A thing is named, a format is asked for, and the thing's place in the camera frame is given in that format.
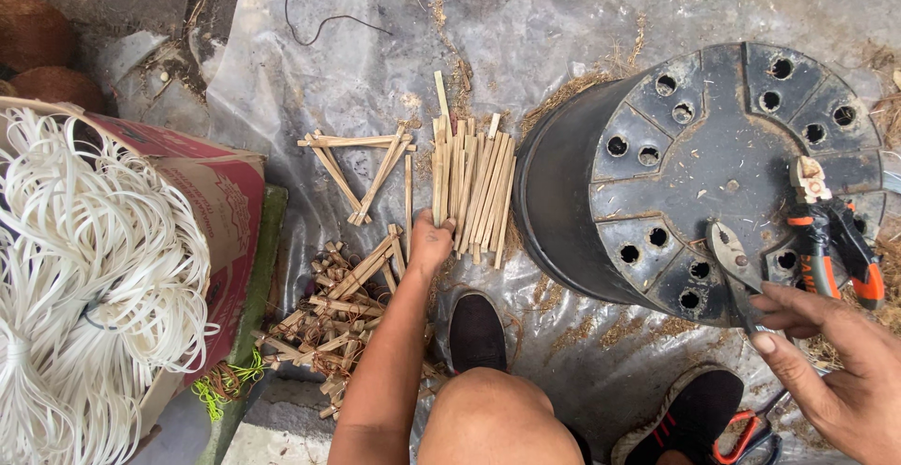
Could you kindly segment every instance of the fingernail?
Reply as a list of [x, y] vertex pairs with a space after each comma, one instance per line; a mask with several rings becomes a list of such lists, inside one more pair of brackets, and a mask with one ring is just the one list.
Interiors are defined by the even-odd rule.
[[776, 350], [776, 343], [768, 333], [754, 333], [750, 336], [750, 343], [762, 354], [770, 354]]

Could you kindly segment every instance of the leg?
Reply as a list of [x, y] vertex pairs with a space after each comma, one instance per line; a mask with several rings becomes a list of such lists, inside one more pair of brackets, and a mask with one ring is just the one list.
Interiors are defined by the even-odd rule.
[[419, 462], [567, 464], [583, 459], [542, 390], [528, 380], [476, 367], [438, 394]]
[[613, 465], [700, 465], [735, 414], [744, 384], [731, 370], [702, 365], [682, 374], [664, 398], [657, 418], [614, 445]]
[[490, 299], [462, 295], [450, 321], [450, 363], [458, 375], [435, 398], [419, 463], [583, 463], [546, 394], [506, 373], [504, 327]]

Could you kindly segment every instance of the plastic sheet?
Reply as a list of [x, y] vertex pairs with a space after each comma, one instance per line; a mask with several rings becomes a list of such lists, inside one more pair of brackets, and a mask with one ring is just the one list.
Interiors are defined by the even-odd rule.
[[[285, 23], [285, 0], [239, 0], [225, 55], [207, 91], [210, 137], [269, 154], [267, 180], [285, 185], [290, 202], [284, 228], [285, 309], [309, 280], [309, 261], [327, 240], [341, 239], [365, 255], [404, 223], [403, 170], [395, 168], [370, 211], [373, 222], [348, 225], [344, 196], [297, 140], [321, 129], [338, 136], [393, 133], [396, 119], [418, 118], [413, 132], [420, 153], [428, 148], [438, 111], [432, 73], [457, 62], [436, 31], [435, 0], [289, 0], [288, 17], [301, 40], [321, 20], [351, 14], [393, 35], [340, 20], [319, 40], [300, 46]], [[646, 68], [716, 42], [758, 39], [792, 46], [830, 65], [865, 101], [880, 96], [878, 80], [862, 68], [874, 43], [897, 40], [901, 22], [892, 0], [443, 0], [443, 33], [471, 65], [472, 113], [510, 110], [502, 130], [519, 138], [518, 121], [570, 76], [599, 63], [608, 68], [614, 46], [625, 54], [647, 14]], [[351, 188], [362, 196], [383, 150], [333, 150]], [[414, 177], [414, 207], [431, 205], [431, 183]], [[465, 287], [492, 295], [523, 325], [506, 328], [512, 373], [532, 379], [553, 402], [557, 417], [582, 433], [598, 461], [609, 459], [616, 439], [656, 413], [670, 383], [689, 367], [718, 361], [747, 386], [742, 407], [760, 408], [779, 390], [769, 369], [735, 330], [673, 329], [660, 313], [609, 305], [543, 286], [524, 252], [502, 271], [457, 263], [434, 308], [437, 354], [448, 357], [446, 328], [453, 298]], [[617, 330], [625, 336], [613, 340]], [[513, 359], [520, 351], [518, 358]], [[431, 400], [416, 414], [411, 456]], [[800, 417], [783, 417], [785, 426]], [[804, 425], [795, 425], [804, 433]], [[785, 463], [843, 462], [835, 450], [816, 450], [817, 437], [783, 431]]]

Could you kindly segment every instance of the pliers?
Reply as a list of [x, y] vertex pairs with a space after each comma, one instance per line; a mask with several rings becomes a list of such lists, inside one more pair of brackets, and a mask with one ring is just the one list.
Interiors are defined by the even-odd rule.
[[[759, 448], [765, 442], [770, 442], [772, 445], [770, 458], [761, 463], [764, 465], [773, 465], [778, 462], [779, 458], [782, 457], [782, 437], [773, 432], [770, 416], [774, 412], [779, 413], [779, 411], [785, 410], [782, 407], [782, 403], [789, 399], [791, 399], [791, 395], [788, 393], [787, 389], [783, 389], [774, 396], [763, 409], [757, 412], [747, 410], [734, 415], [732, 421], [729, 422], [730, 425], [745, 419], [749, 420], [748, 425], [744, 427], [733, 450], [726, 456], [720, 454], [719, 443], [714, 442], [714, 458], [718, 459], [723, 465], [730, 465], [733, 463], [741, 464], [752, 451]], [[764, 425], [763, 430], [755, 434], [754, 431], [760, 424]]]
[[797, 203], [788, 213], [788, 225], [798, 233], [801, 277], [810, 293], [841, 298], [832, 274], [829, 246], [839, 253], [851, 277], [857, 301], [869, 310], [883, 306], [886, 297], [879, 256], [854, 225], [854, 205], [845, 203], [826, 186], [817, 160], [798, 156], [789, 167]]
[[750, 304], [750, 296], [762, 292], [760, 273], [748, 259], [735, 232], [722, 222], [711, 221], [707, 224], [707, 247], [725, 272], [732, 296], [733, 321], [748, 335], [771, 331], [757, 323], [763, 312]]

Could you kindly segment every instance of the shoe sole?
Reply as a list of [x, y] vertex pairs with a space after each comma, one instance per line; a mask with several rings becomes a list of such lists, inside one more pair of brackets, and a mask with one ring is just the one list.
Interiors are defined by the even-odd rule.
[[625, 465], [625, 460], [629, 457], [629, 453], [632, 452], [633, 449], [643, 441], [651, 432], [654, 431], [654, 428], [657, 428], [657, 425], [660, 424], [660, 421], [663, 421], [663, 417], [670, 410], [670, 405], [676, 399], [677, 396], [680, 395], [683, 389], [686, 388], [691, 382], [707, 372], [712, 372], [715, 370], [725, 370], [727, 372], [733, 372], [728, 367], [724, 367], [723, 365], [700, 365], [694, 368], [691, 368], [689, 371], [683, 373], [676, 382], [670, 386], [670, 390], [667, 391], [667, 395], [663, 398], [663, 405], [660, 406], [659, 413], [657, 413], [657, 417], [645, 426], [638, 428], [636, 430], [632, 430], [620, 437], [620, 440], [616, 441], [613, 450], [610, 452], [610, 461], [612, 465]]
[[[457, 297], [457, 299], [454, 300], [453, 305], [450, 307], [450, 314], [451, 314], [451, 315], [450, 315], [450, 319], [448, 320], [448, 336], [451, 335], [451, 333], [450, 333], [450, 332], [451, 332], [450, 327], [453, 326], [453, 315], [454, 315], [454, 313], [456, 313], [456, 311], [457, 311], [457, 303], [459, 303], [459, 300], [461, 300], [461, 299], [463, 299], [463, 298], [465, 298], [465, 297], [468, 297], [469, 295], [479, 295], [480, 297], [485, 298], [486, 300], [489, 301], [489, 303], [491, 304], [491, 308], [493, 308], [493, 309], [495, 310], [495, 317], [497, 317], [497, 321], [500, 322], [500, 324], [501, 324], [501, 329], [503, 330], [503, 328], [504, 328], [504, 321], [501, 319], [501, 312], [499, 312], [499, 311], [497, 310], [497, 305], [495, 305], [495, 301], [494, 301], [493, 299], [491, 299], [490, 296], [488, 296], [487, 294], [485, 294], [485, 293], [483, 293], [483, 292], [481, 292], [481, 291], [477, 291], [476, 289], [469, 289], [469, 290], [467, 290], [467, 291], [465, 291], [465, 292], [463, 292], [463, 293], [460, 293], [459, 297]], [[450, 366], [451, 370], [452, 370], [454, 373], [457, 373], [457, 369], [453, 366], [453, 359], [451, 360], [450, 365], [451, 365], [451, 366]]]

